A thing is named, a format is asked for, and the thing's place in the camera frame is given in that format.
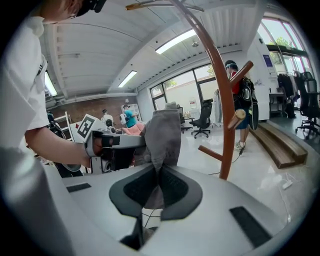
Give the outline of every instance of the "pink chair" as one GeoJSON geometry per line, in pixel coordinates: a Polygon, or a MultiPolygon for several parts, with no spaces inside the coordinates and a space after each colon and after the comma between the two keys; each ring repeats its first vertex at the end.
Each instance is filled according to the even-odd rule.
{"type": "Polygon", "coordinates": [[[140,135],[141,131],[145,128],[142,123],[137,123],[130,128],[122,128],[123,132],[127,135],[140,135]]]}

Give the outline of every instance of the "red shirt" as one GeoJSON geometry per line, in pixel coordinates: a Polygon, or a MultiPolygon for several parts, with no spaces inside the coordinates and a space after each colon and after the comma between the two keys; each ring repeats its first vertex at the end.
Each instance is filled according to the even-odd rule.
{"type": "MultiPolygon", "coordinates": [[[[232,72],[231,72],[231,75],[230,75],[230,79],[231,79],[232,77],[234,77],[236,73],[237,73],[236,71],[232,71],[232,72]]],[[[233,93],[233,94],[238,94],[239,91],[240,91],[239,82],[237,82],[237,83],[231,88],[231,90],[232,90],[232,93],[233,93]]]]}

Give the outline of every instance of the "sneaker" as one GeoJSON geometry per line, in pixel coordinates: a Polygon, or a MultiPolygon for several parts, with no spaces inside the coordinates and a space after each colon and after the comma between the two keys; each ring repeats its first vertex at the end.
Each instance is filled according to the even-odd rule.
{"type": "Polygon", "coordinates": [[[234,150],[235,151],[240,151],[241,149],[243,148],[243,152],[245,151],[245,148],[246,148],[246,143],[244,143],[244,146],[242,147],[240,142],[237,142],[234,146],[234,150]]]}

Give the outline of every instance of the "ceiling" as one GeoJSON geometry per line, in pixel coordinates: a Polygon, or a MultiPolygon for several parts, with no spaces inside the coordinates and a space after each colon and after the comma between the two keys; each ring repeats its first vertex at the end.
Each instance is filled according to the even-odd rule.
{"type": "MultiPolygon", "coordinates": [[[[122,94],[188,59],[206,54],[195,35],[163,54],[155,49],[191,28],[174,7],[125,10],[137,0],[107,0],[100,13],[45,26],[40,38],[57,99],[122,94]],[[123,87],[121,81],[137,74],[123,87]]],[[[204,8],[192,11],[222,52],[247,49],[258,30],[266,2],[261,0],[187,0],[204,8]]]]}

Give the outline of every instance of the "person in teal shirt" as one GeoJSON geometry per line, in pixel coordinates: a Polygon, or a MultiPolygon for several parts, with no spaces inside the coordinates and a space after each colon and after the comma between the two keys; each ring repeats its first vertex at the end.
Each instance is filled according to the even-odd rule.
{"type": "Polygon", "coordinates": [[[134,114],[131,110],[129,110],[129,106],[127,104],[123,105],[123,109],[124,109],[124,113],[126,115],[126,117],[129,119],[127,122],[126,122],[126,126],[128,128],[134,126],[137,124],[137,120],[135,117],[138,116],[138,114],[134,114]]]}

